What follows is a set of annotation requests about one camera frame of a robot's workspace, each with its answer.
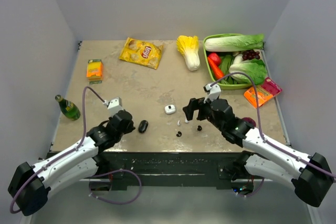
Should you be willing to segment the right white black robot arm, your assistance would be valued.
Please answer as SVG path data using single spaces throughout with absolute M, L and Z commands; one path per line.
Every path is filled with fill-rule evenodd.
M 334 183 L 327 159 L 319 154 L 309 155 L 289 148 L 263 135 L 252 124 L 238 118 L 225 99 L 213 101 L 191 98 L 183 108 L 187 120 L 208 120 L 226 141 L 252 151 L 251 155 L 234 165 L 239 178 L 260 176 L 292 189 L 306 204 L 319 207 Z

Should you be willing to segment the black earbud charging case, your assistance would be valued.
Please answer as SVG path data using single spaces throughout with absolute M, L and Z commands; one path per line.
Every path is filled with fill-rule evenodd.
M 142 120 L 138 126 L 138 132 L 141 134 L 144 133 L 147 130 L 148 126 L 149 126 L 148 121 Z

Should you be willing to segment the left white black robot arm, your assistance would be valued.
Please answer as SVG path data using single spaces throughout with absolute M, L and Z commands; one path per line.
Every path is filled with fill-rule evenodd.
M 135 129 L 132 115 L 121 110 L 108 120 L 93 127 L 78 143 L 58 154 L 30 165 L 24 162 L 17 166 L 8 192 L 13 200 L 10 212 L 30 216 L 48 201 L 51 184 L 70 169 L 113 147 L 122 136 Z

